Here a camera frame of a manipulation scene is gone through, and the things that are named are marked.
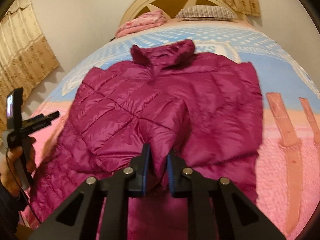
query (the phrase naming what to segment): magenta puffer jacket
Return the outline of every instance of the magenta puffer jacket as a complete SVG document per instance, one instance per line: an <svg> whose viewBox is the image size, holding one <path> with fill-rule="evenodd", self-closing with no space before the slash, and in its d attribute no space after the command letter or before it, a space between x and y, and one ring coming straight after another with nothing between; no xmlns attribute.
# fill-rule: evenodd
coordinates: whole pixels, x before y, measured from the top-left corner
<svg viewBox="0 0 320 240"><path fill-rule="evenodd" d="M31 193L45 220L87 177L107 178L151 144L153 190L129 201L129 240L187 239L187 200L172 199L165 176L174 148L189 167L226 176L257 198L255 162L262 143L262 95L251 63L195 54L191 40L132 47L133 61L84 78L51 160Z"/></svg>

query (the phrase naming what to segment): hand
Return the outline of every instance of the hand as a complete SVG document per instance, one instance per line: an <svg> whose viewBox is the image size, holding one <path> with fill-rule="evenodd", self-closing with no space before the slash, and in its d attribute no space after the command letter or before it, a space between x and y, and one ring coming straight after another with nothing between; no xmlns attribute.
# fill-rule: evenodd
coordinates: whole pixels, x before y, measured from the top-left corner
<svg viewBox="0 0 320 240"><path fill-rule="evenodd" d="M36 139L31 137L31 143L33 144L35 142L36 142ZM0 181L4 186L4 188L13 197L18 197L20 195L21 183L13 164L22 155L22 152L23 150L21 146L15 149L12 149L8 152L8 162L6 157L4 157L3 160L0 162ZM30 160L26 163L26 167L29 173L32 173L36 169L35 149L33 146L31 147Z"/></svg>

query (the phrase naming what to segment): bed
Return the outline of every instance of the bed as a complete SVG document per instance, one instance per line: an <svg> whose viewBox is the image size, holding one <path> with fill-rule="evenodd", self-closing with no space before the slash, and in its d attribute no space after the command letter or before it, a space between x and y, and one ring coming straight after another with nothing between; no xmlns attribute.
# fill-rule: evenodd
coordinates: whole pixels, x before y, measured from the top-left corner
<svg viewBox="0 0 320 240"><path fill-rule="evenodd" d="M168 19L174 18L180 9L195 4L233 11L222 0L136 0L120 25L159 8ZM84 59L33 113L61 113L52 126L34 134L36 164L45 159L54 144L77 88L92 67L107 69L119 61L131 60L134 44L150 48L192 39L197 52L213 52L237 63L250 61L254 65L264 103L263 144L256 163L257 206L288 240L295 239L320 200L320 92L286 51L255 30L244 14L234 13L238 20L233 22L169 20L161 27L115 39ZM30 210L23 216L31 227L37 227Z"/></svg>

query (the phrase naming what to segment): striped pillow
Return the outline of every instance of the striped pillow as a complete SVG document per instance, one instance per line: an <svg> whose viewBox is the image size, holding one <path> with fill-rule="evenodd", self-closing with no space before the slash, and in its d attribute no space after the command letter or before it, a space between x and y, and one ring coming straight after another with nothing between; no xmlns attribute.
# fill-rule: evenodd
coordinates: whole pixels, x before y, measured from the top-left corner
<svg viewBox="0 0 320 240"><path fill-rule="evenodd" d="M224 18L211 18L211 17L187 17L184 18L185 21L230 21L230 19Z"/></svg>
<svg viewBox="0 0 320 240"><path fill-rule="evenodd" d="M237 19L237 16L229 9L221 6L212 5L196 5L193 7L182 9L176 18L189 17L206 17L206 18L222 18L222 19Z"/></svg>

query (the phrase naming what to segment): sleeve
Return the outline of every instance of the sleeve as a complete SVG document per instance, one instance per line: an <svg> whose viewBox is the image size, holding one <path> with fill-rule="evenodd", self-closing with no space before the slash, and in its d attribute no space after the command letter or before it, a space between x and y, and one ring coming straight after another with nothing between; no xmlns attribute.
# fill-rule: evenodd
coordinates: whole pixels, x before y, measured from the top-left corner
<svg viewBox="0 0 320 240"><path fill-rule="evenodd" d="M17 231L19 211L23 211L27 206L27 200L22 194L28 199L24 192L20 193L18 199L15 199L0 182L0 224L1 227L6 228L8 233L10 231L14 234Z"/></svg>

